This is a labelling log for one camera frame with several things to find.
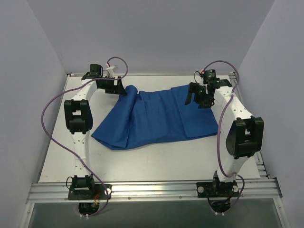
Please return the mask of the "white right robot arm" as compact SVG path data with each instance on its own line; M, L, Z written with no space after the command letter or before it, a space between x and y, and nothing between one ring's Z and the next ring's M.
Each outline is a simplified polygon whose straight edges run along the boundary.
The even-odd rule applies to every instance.
M235 181L247 160L261 150L264 121L243 106L229 80L203 79L198 86L194 100L200 107L220 105L222 109L217 133L218 180L211 184L212 193L222 196L228 191L227 183Z

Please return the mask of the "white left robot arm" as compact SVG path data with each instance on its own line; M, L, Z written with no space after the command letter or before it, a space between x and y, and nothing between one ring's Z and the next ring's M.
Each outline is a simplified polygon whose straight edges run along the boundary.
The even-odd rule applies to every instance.
M89 100L97 89L119 95L113 109L93 131ZM213 134L213 129L191 129L194 120L191 106L185 106L186 85L169 90L145 92L133 85L124 87L121 77L110 79L96 72L82 77L77 94L64 102L66 127L74 143L76 173L70 189L79 190L84 199L96 193L94 173L86 165L88 138L93 136L111 150L130 150L154 143L171 143L197 139Z

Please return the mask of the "blue surgical drape cloth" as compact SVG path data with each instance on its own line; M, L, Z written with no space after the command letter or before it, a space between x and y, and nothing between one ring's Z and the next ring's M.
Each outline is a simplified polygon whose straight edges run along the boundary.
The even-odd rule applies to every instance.
M188 86L155 92L126 87L92 137L111 150L214 136L218 124L211 109L186 105Z

